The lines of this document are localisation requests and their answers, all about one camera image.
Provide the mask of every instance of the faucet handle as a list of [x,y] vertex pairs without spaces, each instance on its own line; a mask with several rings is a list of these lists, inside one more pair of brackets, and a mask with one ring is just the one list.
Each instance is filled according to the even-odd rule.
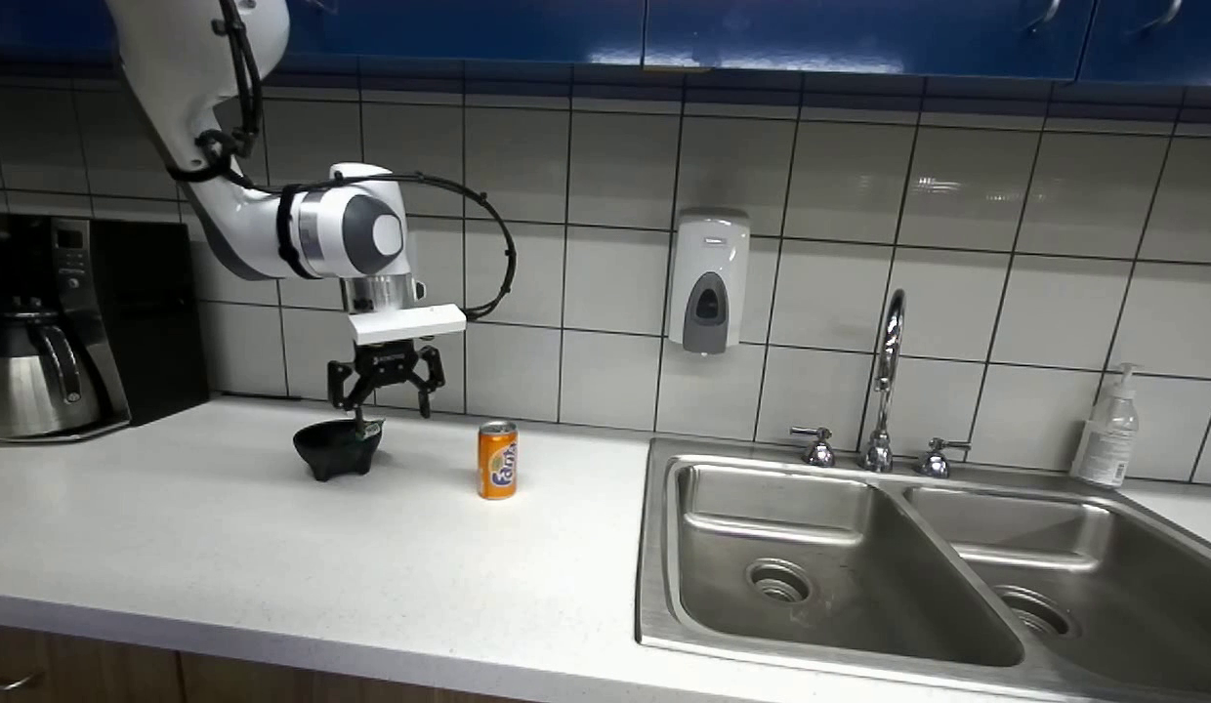
[[927,456],[923,456],[923,471],[927,471],[927,477],[950,477],[950,456],[944,456],[944,448],[970,452],[970,443],[932,439],[928,448],[927,448]]
[[791,439],[808,439],[808,448],[800,452],[806,464],[837,464],[837,448],[830,448],[830,431],[817,424],[817,431],[787,431]]

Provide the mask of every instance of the soap dispenser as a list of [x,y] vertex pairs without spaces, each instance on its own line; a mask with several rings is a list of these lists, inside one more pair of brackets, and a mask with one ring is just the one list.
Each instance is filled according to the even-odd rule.
[[675,229],[668,341],[724,357],[738,345],[748,281],[748,219],[738,211],[685,211]]

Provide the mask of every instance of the backsplash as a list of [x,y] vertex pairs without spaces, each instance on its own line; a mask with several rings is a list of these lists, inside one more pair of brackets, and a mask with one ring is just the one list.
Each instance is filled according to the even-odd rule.
[[[1139,367],[1131,477],[1211,483],[1211,95],[850,78],[355,78],[272,87],[254,178],[373,162],[463,178],[519,240],[487,323],[437,341],[442,414],[672,439],[862,431],[872,345],[911,292],[893,447],[1061,470],[1110,367]],[[432,299],[483,299],[500,240],[407,190]],[[743,346],[665,345],[672,219],[755,224]],[[109,78],[0,78],[0,211],[185,219]],[[196,245],[215,385],[323,397],[333,281],[239,281]]]

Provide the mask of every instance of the black bowl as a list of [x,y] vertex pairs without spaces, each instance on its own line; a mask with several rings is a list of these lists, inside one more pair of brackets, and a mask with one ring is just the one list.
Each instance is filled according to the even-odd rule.
[[293,447],[315,480],[333,480],[345,471],[369,471],[377,439],[377,423],[320,423],[293,432]]

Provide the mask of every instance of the orange can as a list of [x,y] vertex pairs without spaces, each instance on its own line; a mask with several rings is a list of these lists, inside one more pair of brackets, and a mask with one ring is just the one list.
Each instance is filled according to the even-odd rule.
[[476,443],[479,501],[508,501],[519,487],[519,431],[517,423],[483,423]]

